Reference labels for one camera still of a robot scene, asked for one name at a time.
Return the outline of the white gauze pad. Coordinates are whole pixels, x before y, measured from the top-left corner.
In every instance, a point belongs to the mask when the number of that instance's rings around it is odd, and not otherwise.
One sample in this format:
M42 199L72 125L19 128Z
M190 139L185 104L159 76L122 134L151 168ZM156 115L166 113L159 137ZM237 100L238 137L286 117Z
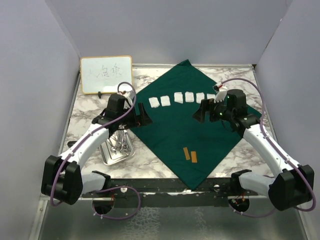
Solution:
M185 102L186 103L193 103L195 101L195 98L194 98L194 93L193 92L185 92Z
M206 94L206 98L207 98L207 99L215 99L215 98L216 98L216 95L215 95L215 94L211 94L211 93L207 93L207 94Z
M184 103L183 93L182 92L175 92L174 93L174 101L176 103L183 104Z
M171 105L170 97L168 95L161 96L160 101L163 107L168 107Z
M160 106L160 102L157 97L150 97L148 100L151 108L158 108Z
M201 101L204 100L204 99L205 99L205 94L203 92L196 93L196 102L198 104L200 104Z

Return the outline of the orange indicator strip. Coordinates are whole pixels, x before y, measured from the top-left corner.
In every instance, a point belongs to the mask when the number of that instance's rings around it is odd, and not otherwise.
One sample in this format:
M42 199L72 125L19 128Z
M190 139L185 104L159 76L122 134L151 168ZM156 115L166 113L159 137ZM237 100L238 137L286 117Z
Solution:
M191 154L191 162L197 163L198 162L197 153L195 151L191 151L190 154Z
M184 152L184 156L185 156L185 159L188 161L191 159L190 157L190 154L189 154L189 151L188 151L188 148L187 147L184 147L183 148L183 152Z

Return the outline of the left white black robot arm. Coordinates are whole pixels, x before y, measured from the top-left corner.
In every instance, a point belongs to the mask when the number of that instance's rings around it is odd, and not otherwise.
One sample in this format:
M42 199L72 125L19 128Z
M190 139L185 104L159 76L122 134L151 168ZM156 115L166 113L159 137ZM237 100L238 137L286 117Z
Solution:
M152 123L143 103L113 93L102 112L93 118L88 130L59 156L49 156L44 163L41 193L51 200L73 205L81 195L94 192L106 197L111 190L110 176L99 171L82 174L82 168L102 143L116 131Z

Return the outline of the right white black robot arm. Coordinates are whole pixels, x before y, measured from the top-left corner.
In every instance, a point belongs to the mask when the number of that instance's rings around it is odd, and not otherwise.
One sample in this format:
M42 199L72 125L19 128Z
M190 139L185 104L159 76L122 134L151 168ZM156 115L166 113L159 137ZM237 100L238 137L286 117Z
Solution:
M309 201L315 205L314 170L294 160L270 137L258 116L248 112L246 95L242 90L231 89L223 95L226 101L203 99L192 117L200 123L206 116L210 122L228 122L234 132L253 146L273 174L270 178L248 169L235 172L231 175L230 191L236 196L247 190L256 192L268 197L279 211L296 208Z

